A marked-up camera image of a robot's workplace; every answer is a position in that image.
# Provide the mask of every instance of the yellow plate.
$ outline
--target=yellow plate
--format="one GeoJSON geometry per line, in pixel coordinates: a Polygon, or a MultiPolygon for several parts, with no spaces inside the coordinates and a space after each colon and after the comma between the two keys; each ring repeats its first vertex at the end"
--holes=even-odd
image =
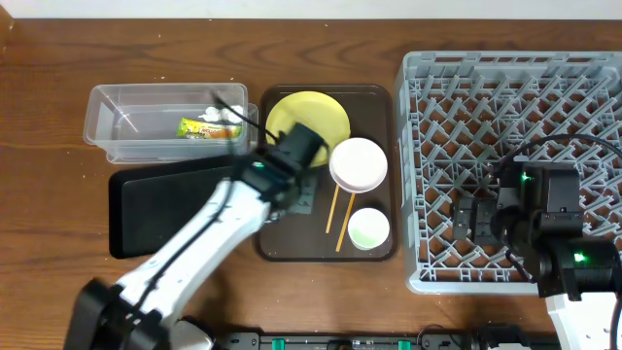
{"type": "MultiPolygon", "coordinates": [[[[283,98],[270,111],[265,127],[278,136],[279,131],[290,132],[295,123],[317,132],[331,151],[341,141],[350,138],[350,120],[346,111],[339,102],[324,93],[303,91],[283,98]]],[[[268,138],[268,143],[274,144],[274,140],[268,138]]],[[[326,148],[322,148],[315,155],[311,166],[326,163],[326,148]]]]}

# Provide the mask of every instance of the white wall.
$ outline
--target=white wall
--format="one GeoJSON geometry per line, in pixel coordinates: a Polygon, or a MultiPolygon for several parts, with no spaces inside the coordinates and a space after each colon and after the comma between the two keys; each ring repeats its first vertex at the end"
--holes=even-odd
{"type": "Polygon", "coordinates": [[[0,0],[14,18],[622,19],[622,0],[0,0]]]}

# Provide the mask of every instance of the wooden chopstick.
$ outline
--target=wooden chopstick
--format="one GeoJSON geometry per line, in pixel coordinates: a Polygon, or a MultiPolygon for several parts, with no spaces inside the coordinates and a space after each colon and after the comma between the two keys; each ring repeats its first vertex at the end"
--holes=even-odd
{"type": "Polygon", "coordinates": [[[334,195],[332,196],[332,205],[330,206],[330,214],[328,214],[327,233],[330,232],[330,224],[332,223],[332,214],[334,213],[334,205],[337,202],[337,195],[339,194],[339,185],[334,188],[334,195]]]}
{"type": "Polygon", "coordinates": [[[354,204],[355,193],[352,193],[350,196],[350,204],[348,204],[348,211],[346,212],[346,217],[343,219],[343,226],[341,227],[341,234],[339,234],[339,241],[337,242],[337,249],[335,250],[337,253],[341,250],[341,243],[343,242],[343,235],[346,232],[346,228],[348,227],[348,221],[350,220],[350,212],[352,212],[352,204],[354,204]]]}

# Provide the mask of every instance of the green clip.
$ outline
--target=green clip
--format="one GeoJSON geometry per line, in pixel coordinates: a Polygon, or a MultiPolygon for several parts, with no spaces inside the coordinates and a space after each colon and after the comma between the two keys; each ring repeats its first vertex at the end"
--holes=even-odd
{"type": "Polygon", "coordinates": [[[285,339],[272,339],[272,350],[285,350],[285,339]]]}
{"type": "Polygon", "coordinates": [[[397,350],[410,350],[410,341],[400,340],[397,342],[397,350]]]}

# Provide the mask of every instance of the wire rack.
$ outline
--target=wire rack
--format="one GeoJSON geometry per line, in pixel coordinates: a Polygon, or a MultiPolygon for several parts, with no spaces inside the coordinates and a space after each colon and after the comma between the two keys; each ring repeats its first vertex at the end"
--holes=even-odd
{"type": "MultiPolygon", "coordinates": [[[[622,54],[412,52],[396,80],[407,285],[418,294],[536,294],[505,248],[455,240],[450,204],[496,197],[487,165],[523,143],[582,133],[620,147],[622,54]]],[[[622,248],[622,163],[579,140],[549,142],[531,161],[573,163],[583,232],[622,248]]]]}

